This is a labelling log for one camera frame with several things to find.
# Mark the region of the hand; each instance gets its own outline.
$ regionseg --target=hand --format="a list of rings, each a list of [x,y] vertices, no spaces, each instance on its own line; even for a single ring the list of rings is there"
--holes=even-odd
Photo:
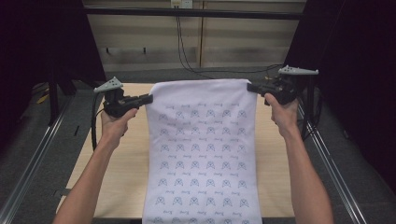
[[[137,109],[133,108],[126,112],[121,118],[115,119],[105,111],[102,112],[102,139],[106,140],[110,148],[114,150],[119,144],[120,139],[128,130],[128,120],[134,118]]]
[[[298,129],[297,99],[287,105],[280,105],[275,96],[271,93],[266,93],[264,98],[272,107],[271,120],[278,126],[280,135],[288,137],[288,134],[290,134],[293,129]]]

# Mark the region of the metal frame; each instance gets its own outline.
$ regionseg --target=metal frame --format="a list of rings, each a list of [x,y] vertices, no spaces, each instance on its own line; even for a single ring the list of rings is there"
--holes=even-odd
[[[208,9],[178,9],[178,8],[134,8],[134,7],[93,7],[85,6],[77,7],[41,7],[37,8],[36,13],[83,13],[91,15],[138,15],[138,16],[174,16],[174,17],[206,17],[206,18],[239,18],[239,19],[262,19],[262,20],[291,20],[298,21],[303,13],[289,12],[260,12],[260,11],[230,11],[230,10],[208,10]],[[28,167],[23,173],[18,185],[8,197],[5,206],[0,211],[0,223],[10,223],[14,218],[21,201],[28,190],[35,173],[44,159],[49,144],[56,134],[60,124],[62,123],[64,112],[70,105],[72,98],[66,102],[60,116],[50,126],[43,137],[40,145],[37,147],[36,153],[31,159]],[[304,116],[304,111],[299,106],[299,112]],[[332,182],[336,186],[345,206],[354,223],[367,223],[358,203],[347,187],[344,178],[338,171],[332,156],[325,146],[320,134],[313,128],[310,121],[307,121],[307,129],[310,132],[313,141],[317,147],[320,157],[332,178]]]

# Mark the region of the patterned fabric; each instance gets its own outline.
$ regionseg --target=patterned fabric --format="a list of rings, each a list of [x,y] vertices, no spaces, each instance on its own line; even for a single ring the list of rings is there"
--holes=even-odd
[[[143,223],[262,223],[247,80],[154,85]]]

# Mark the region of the wooden table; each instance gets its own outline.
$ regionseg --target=wooden table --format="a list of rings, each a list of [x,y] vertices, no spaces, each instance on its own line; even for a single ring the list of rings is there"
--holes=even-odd
[[[153,84],[124,84],[125,95],[149,93]],[[97,138],[101,120],[97,120]],[[92,154],[88,134],[67,188],[77,182]],[[271,107],[258,97],[256,113],[256,160],[263,217],[294,217],[285,143],[271,121]],[[146,108],[140,107],[129,121],[129,130],[113,153],[99,195],[95,217],[141,218],[149,175],[149,128]]]

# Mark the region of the black cable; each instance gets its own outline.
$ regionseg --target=black cable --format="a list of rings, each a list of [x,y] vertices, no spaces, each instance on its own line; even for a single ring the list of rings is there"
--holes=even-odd
[[[95,150],[97,147],[97,142],[96,142],[96,116],[99,114],[95,114],[96,110],[96,101],[98,98],[99,93],[96,93],[93,96],[93,101],[92,101],[92,117],[91,117],[91,139],[92,139],[92,149]]]
[[[298,123],[298,125],[299,126],[302,126],[302,119],[298,119],[297,120],[297,123]],[[317,127],[316,126],[312,126],[312,129],[306,134],[306,135],[303,135],[303,132],[300,132],[300,135],[301,135],[301,139],[303,139],[303,142],[315,131],[317,129]]]
[[[183,63],[182,59],[181,59],[181,53],[180,53],[180,43],[181,43],[181,50],[183,52],[184,55],[184,60],[186,61],[187,66]],[[189,61],[187,60],[187,55],[186,55],[186,51],[184,50],[184,42],[183,42],[183,37],[182,37],[182,33],[181,33],[181,23],[180,23],[180,17],[177,17],[177,52],[178,52],[178,58],[180,60],[181,65],[189,72],[193,72],[198,76],[201,77],[206,77],[206,78],[211,78],[214,79],[213,77],[209,77],[209,76],[205,76],[202,73],[237,73],[237,74],[252,74],[252,73],[261,73],[261,72],[265,72],[269,78],[269,74],[268,71],[271,69],[274,69],[280,65],[283,64],[272,64],[269,66],[266,66],[265,69],[262,70],[256,70],[256,71],[232,71],[232,70],[206,70],[206,71],[196,71],[194,70],[190,64]]]
[[[97,113],[96,113],[96,117],[98,117],[98,115],[100,114],[100,112],[102,112],[104,109],[100,109]]]
[[[305,135],[305,132],[306,132],[306,130],[305,130],[305,132],[304,132],[304,130],[302,130],[301,131],[301,135],[302,135],[302,138],[303,138],[303,141],[305,140],[305,139],[307,139],[308,137],[309,137],[309,135],[311,134],[311,133],[313,133],[316,129],[317,129],[317,127],[318,127],[318,124],[319,124],[319,121],[320,121],[320,116],[321,116],[321,110],[322,110],[322,105],[323,105],[323,95],[321,94],[321,92],[319,93],[319,95],[315,95],[314,94],[314,99],[313,99],[313,101],[314,101],[314,103],[315,103],[315,100],[318,98],[318,101],[317,101],[317,104],[316,104],[316,108],[315,108],[315,113],[312,115],[312,120],[310,119],[310,118],[308,118],[307,117],[307,113],[306,113],[306,111],[307,111],[307,103],[306,103],[306,100],[308,100],[308,99],[306,99],[305,100],[305,98],[304,98],[304,96],[299,92],[299,97],[300,97],[300,99],[301,99],[301,104],[303,105],[303,107],[304,107],[304,119],[298,119],[297,121],[298,122],[308,122],[309,120],[311,121],[311,131],[309,131],[306,135]]]

